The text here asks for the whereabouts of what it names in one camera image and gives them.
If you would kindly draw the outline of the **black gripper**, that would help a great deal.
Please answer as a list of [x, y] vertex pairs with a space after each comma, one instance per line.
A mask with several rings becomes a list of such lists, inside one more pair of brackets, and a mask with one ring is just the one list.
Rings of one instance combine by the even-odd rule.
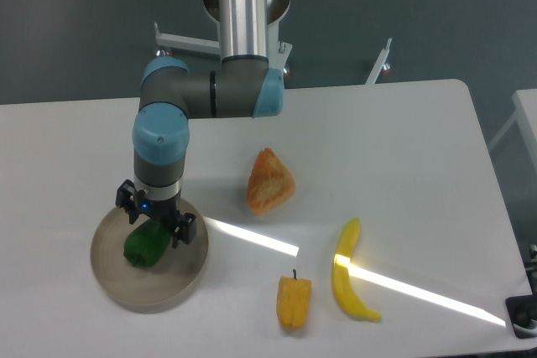
[[128, 223], [134, 224], [141, 215], [160, 221], [169, 227], [172, 247], [183, 242], [189, 245], [195, 238], [196, 215], [180, 213], [181, 189], [167, 199], [149, 198], [148, 189], [137, 189], [133, 181], [126, 179], [117, 189], [115, 205], [128, 215]]

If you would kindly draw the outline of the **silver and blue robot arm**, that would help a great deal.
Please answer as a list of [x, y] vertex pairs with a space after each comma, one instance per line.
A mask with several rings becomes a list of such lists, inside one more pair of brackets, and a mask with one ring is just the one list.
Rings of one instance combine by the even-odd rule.
[[218, 12], [219, 71], [192, 75], [171, 56], [148, 63], [132, 131], [134, 177], [117, 190], [129, 221], [146, 215], [163, 224], [173, 246], [196, 236], [196, 216], [180, 211], [189, 121], [283, 109], [284, 75], [269, 64], [267, 0], [218, 0]]

